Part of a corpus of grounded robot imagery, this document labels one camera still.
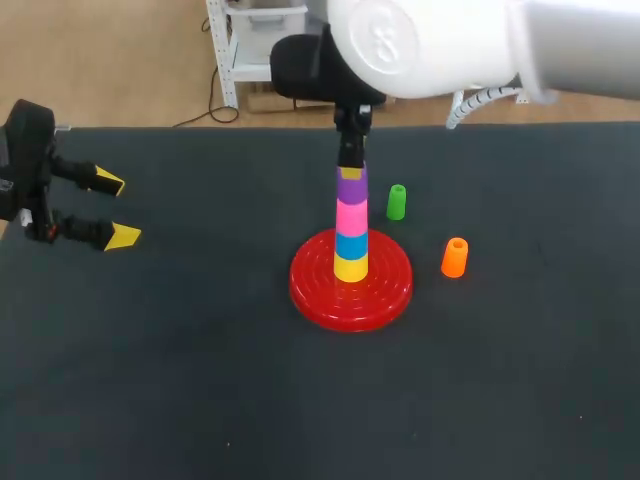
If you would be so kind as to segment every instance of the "stacked rings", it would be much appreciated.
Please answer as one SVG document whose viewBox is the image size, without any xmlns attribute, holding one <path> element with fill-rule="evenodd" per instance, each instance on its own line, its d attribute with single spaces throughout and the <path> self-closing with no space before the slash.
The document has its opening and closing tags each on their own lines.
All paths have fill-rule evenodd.
<svg viewBox="0 0 640 480">
<path fill-rule="evenodd" d="M 362 169 L 338 167 L 333 271 L 343 282 L 359 282 L 369 272 L 368 198 L 366 166 Z"/>
</svg>

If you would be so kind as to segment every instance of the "pink ring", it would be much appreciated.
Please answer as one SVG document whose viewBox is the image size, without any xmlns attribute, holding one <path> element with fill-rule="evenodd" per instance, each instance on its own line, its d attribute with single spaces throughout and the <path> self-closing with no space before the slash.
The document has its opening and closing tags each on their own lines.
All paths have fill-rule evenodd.
<svg viewBox="0 0 640 480">
<path fill-rule="evenodd" d="M 347 205 L 338 200 L 336 231 L 345 237 L 359 237 L 367 233 L 368 206 L 367 200 L 357 205 Z"/>
</svg>

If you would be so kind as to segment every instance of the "green cylinder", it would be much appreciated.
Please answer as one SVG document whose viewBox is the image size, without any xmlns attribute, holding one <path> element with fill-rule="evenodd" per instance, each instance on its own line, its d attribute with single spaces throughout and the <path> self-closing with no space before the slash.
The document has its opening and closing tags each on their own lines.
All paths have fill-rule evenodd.
<svg viewBox="0 0 640 480">
<path fill-rule="evenodd" d="M 407 189 L 402 185 L 394 185 L 389 192 L 389 204 L 387 205 L 387 218 L 389 220 L 402 220 L 407 211 Z"/>
</svg>

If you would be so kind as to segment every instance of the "orange peg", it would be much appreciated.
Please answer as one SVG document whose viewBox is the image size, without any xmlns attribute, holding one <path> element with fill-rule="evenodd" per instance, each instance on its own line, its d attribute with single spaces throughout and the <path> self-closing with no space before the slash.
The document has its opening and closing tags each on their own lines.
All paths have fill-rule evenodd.
<svg viewBox="0 0 640 480">
<path fill-rule="evenodd" d="M 460 278 L 467 268 L 469 244 L 463 238 L 452 238 L 442 260 L 442 273 L 449 278 Z"/>
</svg>

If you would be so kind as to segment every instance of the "red base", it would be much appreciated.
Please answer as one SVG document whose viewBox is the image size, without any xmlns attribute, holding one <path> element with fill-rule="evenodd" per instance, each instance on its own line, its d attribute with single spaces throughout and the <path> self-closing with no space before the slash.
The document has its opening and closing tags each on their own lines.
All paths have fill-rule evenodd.
<svg viewBox="0 0 640 480">
<path fill-rule="evenodd" d="M 395 320 L 411 299 L 413 274 L 402 248 L 369 230 L 369 275 L 345 283 L 333 273 L 335 230 L 305 243 L 291 264 L 289 290 L 298 310 L 318 325 L 339 332 L 366 332 Z"/>
</svg>

